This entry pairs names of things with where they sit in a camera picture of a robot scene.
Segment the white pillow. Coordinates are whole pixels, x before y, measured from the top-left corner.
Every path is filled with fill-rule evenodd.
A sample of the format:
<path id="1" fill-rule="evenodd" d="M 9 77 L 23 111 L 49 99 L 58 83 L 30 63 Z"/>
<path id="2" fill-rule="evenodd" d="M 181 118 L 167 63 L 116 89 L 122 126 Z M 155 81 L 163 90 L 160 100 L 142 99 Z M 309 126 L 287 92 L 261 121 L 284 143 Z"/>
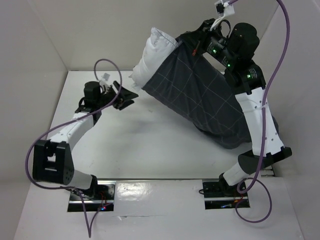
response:
<path id="1" fill-rule="evenodd" d="M 140 91 L 178 46 L 179 44 L 174 37 L 156 27 L 152 27 L 142 57 L 138 64 L 133 67 L 130 75 L 134 82 L 133 89 Z"/>

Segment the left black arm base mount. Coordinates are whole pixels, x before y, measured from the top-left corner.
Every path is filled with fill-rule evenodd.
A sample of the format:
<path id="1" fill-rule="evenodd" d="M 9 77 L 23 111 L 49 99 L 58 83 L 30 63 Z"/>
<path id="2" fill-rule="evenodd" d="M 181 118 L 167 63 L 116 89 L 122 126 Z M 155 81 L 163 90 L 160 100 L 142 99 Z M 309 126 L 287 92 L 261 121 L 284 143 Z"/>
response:
<path id="1" fill-rule="evenodd" d="M 113 212 L 115 200 L 115 182 L 99 183 L 97 193 L 94 196 L 85 196 L 82 194 L 84 200 L 85 210 L 87 212 Z M 79 213 L 83 212 L 81 198 L 75 191 L 69 195 L 67 212 Z"/>

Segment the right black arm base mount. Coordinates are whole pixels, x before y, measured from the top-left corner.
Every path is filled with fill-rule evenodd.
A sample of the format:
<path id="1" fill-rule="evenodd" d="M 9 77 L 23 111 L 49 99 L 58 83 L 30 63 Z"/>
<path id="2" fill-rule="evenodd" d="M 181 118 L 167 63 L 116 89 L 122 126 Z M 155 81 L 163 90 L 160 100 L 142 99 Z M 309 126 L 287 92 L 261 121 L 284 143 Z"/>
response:
<path id="1" fill-rule="evenodd" d="M 238 208 L 250 208 L 248 194 L 240 194 L 237 187 L 225 193 L 219 185 L 217 179 L 203 179 L 202 187 L 198 191 L 204 197 L 204 207 L 206 210 L 224 210 Z"/>

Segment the dark grey checked pillowcase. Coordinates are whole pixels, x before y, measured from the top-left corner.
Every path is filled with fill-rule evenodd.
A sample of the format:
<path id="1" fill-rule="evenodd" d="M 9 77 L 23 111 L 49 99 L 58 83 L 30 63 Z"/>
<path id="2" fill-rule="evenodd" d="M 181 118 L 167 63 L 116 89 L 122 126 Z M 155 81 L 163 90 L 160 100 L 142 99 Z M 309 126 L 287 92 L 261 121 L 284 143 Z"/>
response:
<path id="1" fill-rule="evenodd" d="M 192 56 L 183 42 L 142 89 L 225 149 L 252 141 L 243 111 L 223 74 L 202 55 Z"/>

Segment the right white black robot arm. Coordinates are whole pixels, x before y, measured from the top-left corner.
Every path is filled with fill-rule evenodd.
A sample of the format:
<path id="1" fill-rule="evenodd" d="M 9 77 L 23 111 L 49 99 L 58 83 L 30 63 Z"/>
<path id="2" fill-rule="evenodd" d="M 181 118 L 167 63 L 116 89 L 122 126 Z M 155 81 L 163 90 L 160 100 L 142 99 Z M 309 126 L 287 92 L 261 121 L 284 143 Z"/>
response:
<path id="1" fill-rule="evenodd" d="M 265 81 L 261 68 L 253 61 L 260 40 L 257 30 L 249 23 L 234 26 L 228 36 L 223 36 L 221 26 L 210 29 L 213 19 L 205 20 L 194 31 L 187 31 L 180 39 L 193 55 L 208 53 L 225 67 L 224 79 L 229 85 L 243 112 L 252 143 L 252 149 L 238 156 L 238 162 L 222 173 L 218 190 L 230 196 L 241 181 L 292 155 L 279 137 L 269 105 L 267 93 L 270 83 Z"/>

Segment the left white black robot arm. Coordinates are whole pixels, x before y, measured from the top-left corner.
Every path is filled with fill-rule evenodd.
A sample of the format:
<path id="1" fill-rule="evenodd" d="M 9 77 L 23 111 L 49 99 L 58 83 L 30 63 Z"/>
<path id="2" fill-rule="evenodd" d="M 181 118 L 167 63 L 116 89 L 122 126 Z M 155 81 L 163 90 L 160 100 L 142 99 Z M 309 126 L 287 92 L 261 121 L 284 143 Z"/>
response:
<path id="1" fill-rule="evenodd" d="M 83 97 L 75 110 L 72 123 L 47 140 L 38 140 L 33 148 L 32 177 L 38 182 L 61 184 L 62 188 L 92 200 L 107 190 L 96 176 L 75 170 L 72 150 L 92 129 L 102 115 L 102 108 L 112 106 L 123 110 L 134 103 L 138 94 L 122 87 L 117 81 L 86 82 Z"/>

